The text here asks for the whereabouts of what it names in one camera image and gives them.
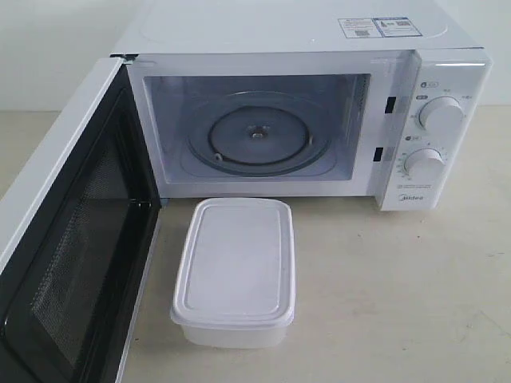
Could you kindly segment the white plastic lidded container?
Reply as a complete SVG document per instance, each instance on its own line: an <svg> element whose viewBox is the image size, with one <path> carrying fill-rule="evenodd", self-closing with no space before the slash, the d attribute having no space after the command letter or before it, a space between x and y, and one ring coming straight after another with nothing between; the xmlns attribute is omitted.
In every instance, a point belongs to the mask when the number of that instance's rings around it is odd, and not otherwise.
<svg viewBox="0 0 511 383"><path fill-rule="evenodd" d="M295 314L291 208L276 199L211 198L196 205L170 318L195 345L276 346Z"/></svg>

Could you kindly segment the white microwave door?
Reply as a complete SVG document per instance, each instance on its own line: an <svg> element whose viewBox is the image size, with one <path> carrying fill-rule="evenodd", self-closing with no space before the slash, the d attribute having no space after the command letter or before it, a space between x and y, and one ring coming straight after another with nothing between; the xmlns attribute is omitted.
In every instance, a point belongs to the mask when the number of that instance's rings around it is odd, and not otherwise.
<svg viewBox="0 0 511 383"><path fill-rule="evenodd" d="M116 382L160 197L129 79L79 85L1 201L1 379Z"/></svg>

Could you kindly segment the white microwave oven body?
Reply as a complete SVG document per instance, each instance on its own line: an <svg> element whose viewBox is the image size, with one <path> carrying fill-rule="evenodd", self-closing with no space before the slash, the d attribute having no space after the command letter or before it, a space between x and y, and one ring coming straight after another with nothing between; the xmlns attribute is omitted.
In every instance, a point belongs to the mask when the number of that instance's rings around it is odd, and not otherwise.
<svg viewBox="0 0 511 383"><path fill-rule="evenodd" d="M407 17L411 38L345 37L340 18ZM147 1L114 46L129 79L159 197L368 196L384 211L440 199L492 62L433 1ZM315 162L280 176L221 172L188 146L187 116L233 93L269 91L315 102L332 141ZM427 132L422 107L453 97L459 128ZM432 148L445 167L408 176L405 159Z"/></svg>

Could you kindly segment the lower white control knob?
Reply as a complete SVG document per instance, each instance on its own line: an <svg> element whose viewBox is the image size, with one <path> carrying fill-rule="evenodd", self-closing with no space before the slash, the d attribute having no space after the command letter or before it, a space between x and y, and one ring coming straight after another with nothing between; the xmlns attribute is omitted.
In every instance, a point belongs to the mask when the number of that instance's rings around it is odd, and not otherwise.
<svg viewBox="0 0 511 383"><path fill-rule="evenodd" d="M442 173L444 167L442 155L432 148L412 152L404 162L404 170L412 178L434 179Z"/></svg>

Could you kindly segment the white control knob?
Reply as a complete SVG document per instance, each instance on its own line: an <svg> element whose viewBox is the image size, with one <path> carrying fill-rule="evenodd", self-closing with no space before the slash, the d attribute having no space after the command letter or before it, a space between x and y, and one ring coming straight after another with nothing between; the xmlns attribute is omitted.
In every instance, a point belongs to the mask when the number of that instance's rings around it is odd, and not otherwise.
<svg viewBox="0 0 511 383"><path fill-rule="evenodd" d="M442 173L444 167L442 155L432 148L412 152L404 162L404 170L412 178L434 179Z"/></svg>
<svg viewBox="0 0 511 383"><path fill-rule="evenodd" d="M427 132L459 128L465 114L453 97L437 97L427 102L418 114L418 123Z"/></svg>

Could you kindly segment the white label sticker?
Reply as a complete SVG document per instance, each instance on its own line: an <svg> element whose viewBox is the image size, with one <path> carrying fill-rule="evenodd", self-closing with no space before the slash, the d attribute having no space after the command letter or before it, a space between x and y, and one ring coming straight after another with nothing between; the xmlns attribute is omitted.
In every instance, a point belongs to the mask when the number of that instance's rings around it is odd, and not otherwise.
<svg viewBox="0 0 511 383"><path fill-rule="evenodd" d="M371 18L340 18L339 24L348 39L380 38L382 36Z"/></svg>

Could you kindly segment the upper white control knob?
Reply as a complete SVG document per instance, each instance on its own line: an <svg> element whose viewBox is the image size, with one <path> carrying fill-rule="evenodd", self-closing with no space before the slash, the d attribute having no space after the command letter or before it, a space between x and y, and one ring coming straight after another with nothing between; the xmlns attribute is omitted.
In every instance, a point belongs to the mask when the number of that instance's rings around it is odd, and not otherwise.
<svg viewBox="0 0 511 383"><path fill-rule="evenodd" d="M453 97L437 97L427 102L418 114L418 123L427 132L459 128L465 114Z"/></svg>

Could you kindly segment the blue label sticker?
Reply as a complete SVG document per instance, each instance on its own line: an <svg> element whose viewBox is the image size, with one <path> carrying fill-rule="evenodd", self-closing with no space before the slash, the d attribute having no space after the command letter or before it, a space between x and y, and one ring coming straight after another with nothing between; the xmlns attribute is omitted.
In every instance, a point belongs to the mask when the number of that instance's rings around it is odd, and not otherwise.
<svg viewBox="0 0 511 383"><path fill-rule="evenodd" d="M373 18L373 23L384 38L421 37L421 32L407 17Z"/></svg>

